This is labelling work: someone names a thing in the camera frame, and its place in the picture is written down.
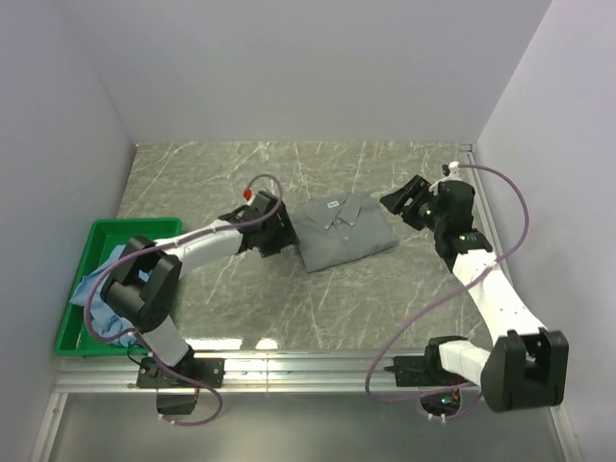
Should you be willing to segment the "grey long sleeve shirt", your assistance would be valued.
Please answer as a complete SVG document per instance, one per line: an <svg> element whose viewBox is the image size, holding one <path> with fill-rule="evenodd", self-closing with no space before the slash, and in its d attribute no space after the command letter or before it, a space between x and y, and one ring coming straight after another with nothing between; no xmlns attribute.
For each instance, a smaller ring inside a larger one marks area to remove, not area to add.
<svg viewBox="0 0 616 462"><path fill-rule="evenodd" d="M358 261L398 244L380 203L367 192L311 199L291 215L291 222L309 273Z"/></svg>

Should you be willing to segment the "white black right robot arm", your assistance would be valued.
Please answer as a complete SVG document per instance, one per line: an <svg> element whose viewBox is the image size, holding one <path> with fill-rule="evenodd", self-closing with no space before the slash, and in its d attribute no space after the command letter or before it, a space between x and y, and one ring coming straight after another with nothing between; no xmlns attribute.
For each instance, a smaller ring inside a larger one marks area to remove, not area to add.
<svg viewBox="0 0 616 462"><path fill-rule="evenodd" d="M437 254L470 295L492 339L486 350L461 336L433 338L417 362L417 372L408 370L408 357L395 357L397 385L410 387L419 375L430 386L471 382L495 412L559 405L569 343L526 307L492 245L475 228L475 188L453 175L435 183L416 175L380 202L407 225L432 233Z"/></svg>

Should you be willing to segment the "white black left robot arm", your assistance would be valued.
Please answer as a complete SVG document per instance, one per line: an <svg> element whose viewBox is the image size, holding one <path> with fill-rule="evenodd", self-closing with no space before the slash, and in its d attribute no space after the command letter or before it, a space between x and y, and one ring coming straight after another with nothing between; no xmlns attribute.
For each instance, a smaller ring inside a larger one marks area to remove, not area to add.
<svg viewBox="0 0 616 462"><path fill-rule="evenodd" d="M298 244L281 198L266 191L244 192L246 203L209 225L174 238L132 238L104 277L101 299L158 366L172 387L204 377L194 351L171 319L180 280L223 257L256 250L267 258Z"/></svg>

